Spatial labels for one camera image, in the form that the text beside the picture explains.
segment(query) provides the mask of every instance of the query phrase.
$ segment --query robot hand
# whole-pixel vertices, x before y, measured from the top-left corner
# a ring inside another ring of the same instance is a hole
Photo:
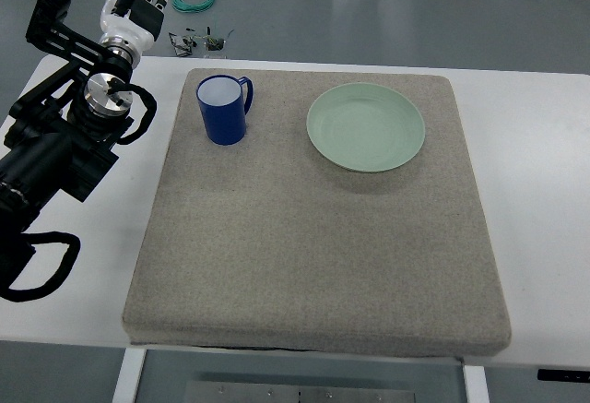
[[[106,0],[100,16],[100,43],[123,55],[132,67],[158,38],[169,0]]]

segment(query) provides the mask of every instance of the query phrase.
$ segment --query ceramic plate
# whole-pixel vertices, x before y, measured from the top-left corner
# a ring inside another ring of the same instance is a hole
[[[372,83],[348,83],[318,97],[307,113],[307,132],[327,159],[358,172],[403,165],[425,137],[424,120],[412,102]]]

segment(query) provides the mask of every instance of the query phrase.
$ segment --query black cable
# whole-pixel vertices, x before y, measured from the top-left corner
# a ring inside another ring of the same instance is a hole
[[[133,83],[121,83],[114,82],[111,80],[109,82],[109,87],[110,88],[107,94],[113,94],[114,92],[119,91],[133,91],[135,94],[139,96],[144,106],[146,107],[146,113],[141,118],[141,121],[139,122],[139,126],[137,127],[136,131],[117,140],[117,143],[119,145],[129,145],[130,143],[133,143],[136,140],[138,140],[149,129],[152,120],[154,120],[154,117],[156,116],[158,104],[156,103],[156,99],[154,99],[154,96],[152,96],[146,89],[143,89],[138,85],[134,85]]]
[[[62,258],[62,263],[44,285],[30,290],[0,290],[0,297],[11,302],[39,300],[57,290],[62,286],[72,267],[74,267],[81,247],[80,239],[66,232],[53,231],[37,234],[21,234],[21,236],[28,244],[63,243],[67,244],[68,248]]]

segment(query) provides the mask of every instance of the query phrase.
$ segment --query gray felt mat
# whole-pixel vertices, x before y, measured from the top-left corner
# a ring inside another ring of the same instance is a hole
[[[230,147],[208,140],[196,104],[213,74],[254,83],[246,136]],[[426,140],[410,162],[351,172],[313,147],[309,107],[357,81],[419,108]],[[397,357],[505,348],[509,318],[449,81],[193,70],[123,323],[137,344]]]

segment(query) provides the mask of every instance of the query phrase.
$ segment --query white table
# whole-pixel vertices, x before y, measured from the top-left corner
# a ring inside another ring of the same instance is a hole
[[[27,88],[61,63],[43,59]],[[156,97],[154,123],[134,144],[113,149],[119,161],[85,203],[60,192],[43,209],[29,230],[74,233],[82,250],[54,294],[36,302],[0,301],[0,339],[129,346],[121,313],[181,88],[197,67],[449,78],[513,328],[506,350],[466,362],[590,367],[590,77],[502,71],[144,57],[133,82]],[[139,119],[141,110],[138,101],[132,116]],[[8,118],[2,137],[12,123]],[[58,245],[41,248],[14,286],[43,283],[62,252]]]

